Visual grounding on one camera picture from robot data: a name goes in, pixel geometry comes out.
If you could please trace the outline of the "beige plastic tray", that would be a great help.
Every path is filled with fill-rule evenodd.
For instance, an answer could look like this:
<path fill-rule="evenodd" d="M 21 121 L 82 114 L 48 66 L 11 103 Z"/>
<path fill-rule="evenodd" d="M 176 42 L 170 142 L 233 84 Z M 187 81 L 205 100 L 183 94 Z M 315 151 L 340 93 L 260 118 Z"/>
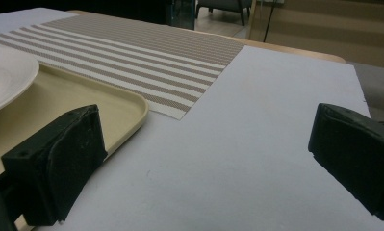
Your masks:
<path fill-rule="evenodd" d="M 6 152 L 62 114 L 93 104 L 108 155 L 142 127 L 149 111 L 137 93 L 43 64 L 33 84 L 0 110 L 0 173 Z"/>

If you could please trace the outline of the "dark cabinet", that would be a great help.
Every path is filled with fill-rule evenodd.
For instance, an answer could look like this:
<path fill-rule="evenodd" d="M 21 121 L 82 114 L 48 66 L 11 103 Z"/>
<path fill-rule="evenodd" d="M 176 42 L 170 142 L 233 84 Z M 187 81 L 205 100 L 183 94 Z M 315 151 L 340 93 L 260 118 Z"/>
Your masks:
<path fill-rule="evenodd" d="M 195 0 L 166 0 L 166 24 L 183 29 L 194 29 Z"/>

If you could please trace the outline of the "striped woven placemat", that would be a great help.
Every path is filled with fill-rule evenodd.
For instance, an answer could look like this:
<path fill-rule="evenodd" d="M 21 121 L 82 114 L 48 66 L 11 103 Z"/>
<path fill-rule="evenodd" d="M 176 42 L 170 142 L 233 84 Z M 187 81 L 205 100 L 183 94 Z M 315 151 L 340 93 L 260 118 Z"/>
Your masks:
<path fill-rule="evenodd" d="M 228 38 L 95 13 L 1 32 L 0 46 L 135 92 L 176 119 L 243 49 Z"/>

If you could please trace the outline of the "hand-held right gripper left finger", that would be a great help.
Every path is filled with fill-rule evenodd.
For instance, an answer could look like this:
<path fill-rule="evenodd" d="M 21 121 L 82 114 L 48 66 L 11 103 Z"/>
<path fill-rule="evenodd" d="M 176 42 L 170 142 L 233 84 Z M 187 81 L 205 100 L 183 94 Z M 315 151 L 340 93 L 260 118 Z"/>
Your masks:
<path fill-rule="evenodd" d="M 106 157 L 97 106 L 60 115 L 1 157 L 11 219 L 24 217 L 31 226 L 64 221 Z"/>

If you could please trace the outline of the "white deep plate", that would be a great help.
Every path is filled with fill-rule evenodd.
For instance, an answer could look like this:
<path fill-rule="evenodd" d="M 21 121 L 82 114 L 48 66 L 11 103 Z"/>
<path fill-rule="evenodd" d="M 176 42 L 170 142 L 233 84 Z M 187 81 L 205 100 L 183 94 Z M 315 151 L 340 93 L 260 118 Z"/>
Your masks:
<path fill-rule="evenodd" d="M 39 63 L 33 55 L 0 47 L 0 110 L 32 85 L 38 71 Z"/>

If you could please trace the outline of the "white table cover sheet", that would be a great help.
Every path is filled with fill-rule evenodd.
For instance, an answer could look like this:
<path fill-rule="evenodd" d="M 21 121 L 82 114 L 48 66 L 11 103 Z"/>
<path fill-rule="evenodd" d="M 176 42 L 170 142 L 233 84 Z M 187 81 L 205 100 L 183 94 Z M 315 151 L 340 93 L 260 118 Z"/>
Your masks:
<path fill-rule="evenodd" d="M 367 111 L 351 65 L 246 47 L 183 118 L 150 114 L 38 231 L 384 231 L 308 149 L 321 102 Z"/>

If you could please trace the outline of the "grey chair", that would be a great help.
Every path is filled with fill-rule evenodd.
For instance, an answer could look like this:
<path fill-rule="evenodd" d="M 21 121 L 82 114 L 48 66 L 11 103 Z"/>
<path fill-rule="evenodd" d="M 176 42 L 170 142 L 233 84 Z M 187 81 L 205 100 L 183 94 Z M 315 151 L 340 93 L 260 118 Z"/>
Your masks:
<path fill-rule="evenodd" d="M 241 23 L 245 25 L 245 16 L 250 16 L 253 0 L 197 0 L 195 6 L 195 18 L 199 16 L 201 8 L 207 8 L 211 13 L 214 9 L 238 13 Z"/>

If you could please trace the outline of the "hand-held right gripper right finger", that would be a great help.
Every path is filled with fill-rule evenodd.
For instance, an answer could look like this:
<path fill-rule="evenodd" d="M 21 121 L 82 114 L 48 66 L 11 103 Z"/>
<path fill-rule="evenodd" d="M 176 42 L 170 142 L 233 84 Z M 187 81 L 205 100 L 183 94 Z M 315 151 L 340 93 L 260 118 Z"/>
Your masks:
<path fill-rule="evenodd" d="M 384 220 L 384 122 L 320 103 L 308 150 L 372 215 Z"/>

